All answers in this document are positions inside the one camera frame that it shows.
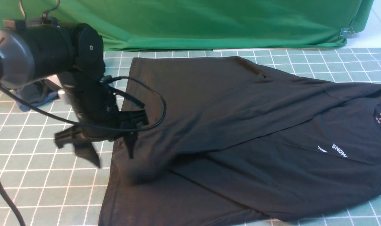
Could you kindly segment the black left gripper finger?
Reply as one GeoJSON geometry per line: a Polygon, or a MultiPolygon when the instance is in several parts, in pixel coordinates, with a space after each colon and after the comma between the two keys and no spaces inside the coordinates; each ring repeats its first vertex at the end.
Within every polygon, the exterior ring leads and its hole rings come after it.
{"type": "Polygon", "coordinates": [[[123,135],[123,141],[126,145],[128,157],[130,160],[134,158],[134,148],[138,139],[137,132],[129,132],[123,135]]]}
{"type": "Polygon", "coordinates": [[[77,157],[89,161],[97,168],[101,168],[100,158],[93,143],[73,143],[74,153],[77,157]]]}

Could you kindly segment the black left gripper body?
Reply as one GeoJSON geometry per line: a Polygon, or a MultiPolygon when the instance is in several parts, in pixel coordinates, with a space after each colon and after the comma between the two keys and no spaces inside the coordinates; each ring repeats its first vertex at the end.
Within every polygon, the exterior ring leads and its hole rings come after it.
{"type": "Polygon", "coordinates": [[[72,126],[55,134],[58,148],[68,143],[114,141],[130,130],[148,125],[144,104],[127,95],[140,110],[120,111],[114,90],[81,71],[67,71],[57,75],[80,126],[72,126]]]}

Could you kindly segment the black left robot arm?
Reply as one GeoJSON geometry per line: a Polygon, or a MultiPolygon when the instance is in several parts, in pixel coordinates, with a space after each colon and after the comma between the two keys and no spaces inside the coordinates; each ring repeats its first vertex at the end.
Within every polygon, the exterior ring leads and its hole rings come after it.
{"type": "Polygon", "coordinates": [[[57,132],[58,148],[74,146],[76,156],[100,167],[93,142],[123,138],[134,157],[137,129],[148,125],[145,105],[110,86],[104,76],[103,40],[88,24],[26,26],[6,20],[0,30],[0,88],[18,89],[56,75],[79,122],[57,132]]]}

